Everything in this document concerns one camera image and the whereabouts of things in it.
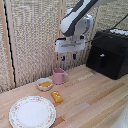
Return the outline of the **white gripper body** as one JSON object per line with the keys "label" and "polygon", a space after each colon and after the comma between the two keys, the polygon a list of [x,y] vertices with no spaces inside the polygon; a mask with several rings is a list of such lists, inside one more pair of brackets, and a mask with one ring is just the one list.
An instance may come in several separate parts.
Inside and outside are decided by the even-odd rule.
{"label": "white gripper body", "polygon": [[57,53],[66,53],[80,51],[85,48],[85,36],[75,35],[67,38],[58,38],[55,41],[55,51]]}

